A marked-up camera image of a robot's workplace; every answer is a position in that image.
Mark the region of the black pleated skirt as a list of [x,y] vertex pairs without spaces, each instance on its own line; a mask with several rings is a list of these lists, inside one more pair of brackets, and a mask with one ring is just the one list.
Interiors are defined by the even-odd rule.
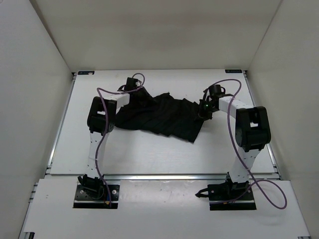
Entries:
[[116,114],[115,126],[127,130],[144,130],[195,142],[204,119],[198,116],[199,104],[175,99],[170,93],[153,97],[147,106],[126,105]]

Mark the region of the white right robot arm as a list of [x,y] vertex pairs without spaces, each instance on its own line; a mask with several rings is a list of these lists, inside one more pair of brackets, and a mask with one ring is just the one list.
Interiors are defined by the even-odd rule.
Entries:
[[232,96],[199,101],[200,118],[212,119],[212,114],[217,111],[227,113],[229,130],[230,118],[235,119],[235,133],[231,135],[231,141],[235,147],[236,159],[228,172],[231,182],[223,187],[225,197],[233,200],[241,194],[239,184],[248,182],[249,172],[257,155],[271,140],[268,115],[265,107],[254,107]]

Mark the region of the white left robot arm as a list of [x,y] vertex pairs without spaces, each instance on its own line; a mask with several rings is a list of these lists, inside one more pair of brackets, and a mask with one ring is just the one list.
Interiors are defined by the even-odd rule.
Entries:
[[147,105],[152,100],[152,96],[144,87],[113,93],[98,88],[97,92],[99,95],[93,98],[87,118],[90,149],[85,175],[93,179],[102,178],[106,142],[115,127],[118,109],[133,103]]

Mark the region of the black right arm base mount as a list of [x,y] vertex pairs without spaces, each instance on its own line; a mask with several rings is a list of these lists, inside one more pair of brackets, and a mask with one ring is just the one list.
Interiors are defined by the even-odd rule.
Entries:
[[210,211],[250,211],[257,209],[252,190],[230,190],[230,186],[226,182],[208,184],[206,188],[199,190],[195,196],[208,198]]

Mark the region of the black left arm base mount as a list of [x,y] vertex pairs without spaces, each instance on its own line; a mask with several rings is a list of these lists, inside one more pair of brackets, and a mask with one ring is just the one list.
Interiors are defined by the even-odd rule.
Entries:
[[90,178],[86,174],[78,176],[73,208],[76,209],[117,209],[120,185],[110,184],[103,180]]

